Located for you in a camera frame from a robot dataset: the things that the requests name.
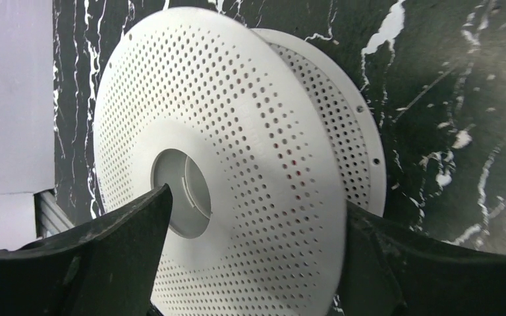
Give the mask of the white perforated cable spool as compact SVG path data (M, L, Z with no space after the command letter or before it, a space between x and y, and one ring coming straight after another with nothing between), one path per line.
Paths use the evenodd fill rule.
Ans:
M94 113L105 211L173 195L151 301L164 315L325 315L347 203L382 216L380 136L358 88L314 45L173 7L114 49Z

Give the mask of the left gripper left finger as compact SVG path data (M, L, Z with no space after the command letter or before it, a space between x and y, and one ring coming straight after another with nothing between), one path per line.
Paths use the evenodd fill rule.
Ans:
M158 315L151 303L173 196L154 188L18 250L0 250L0 315Z

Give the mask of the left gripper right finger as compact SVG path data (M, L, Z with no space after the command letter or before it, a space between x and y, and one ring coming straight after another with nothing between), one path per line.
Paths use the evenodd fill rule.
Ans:
M346 315L506 315L506 255L447 244L347 203Z

